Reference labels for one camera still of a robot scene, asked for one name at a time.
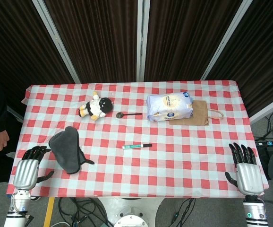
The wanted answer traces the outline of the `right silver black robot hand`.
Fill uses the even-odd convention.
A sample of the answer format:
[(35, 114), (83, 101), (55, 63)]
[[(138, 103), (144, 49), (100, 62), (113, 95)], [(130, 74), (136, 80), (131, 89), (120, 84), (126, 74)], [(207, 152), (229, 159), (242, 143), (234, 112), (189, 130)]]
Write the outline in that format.
[(227, 181), (245, 196), (258, 196), (263, 193), (262, 175), (252, 148), (238, 145), (235, 142), (230, 143), (229, 147), (236, 168), (236, 179), (233, 179), (230, 173), (225, 172)]

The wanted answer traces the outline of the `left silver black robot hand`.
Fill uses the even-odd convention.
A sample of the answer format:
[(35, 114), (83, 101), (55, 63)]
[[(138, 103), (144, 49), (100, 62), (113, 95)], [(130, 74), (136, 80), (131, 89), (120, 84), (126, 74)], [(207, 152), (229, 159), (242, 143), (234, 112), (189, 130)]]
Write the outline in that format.
[(44, 155), (50, 151), (51, 149), (46, 146), (35, 146), (24, 153), (17, 165), (13, 181), (13, 185), (17, 190), (29, 191), (37, 183), (46, 181), (52, 177), (54, 170), (50, 171), (47, 175), (38, 176), (39, 165)]

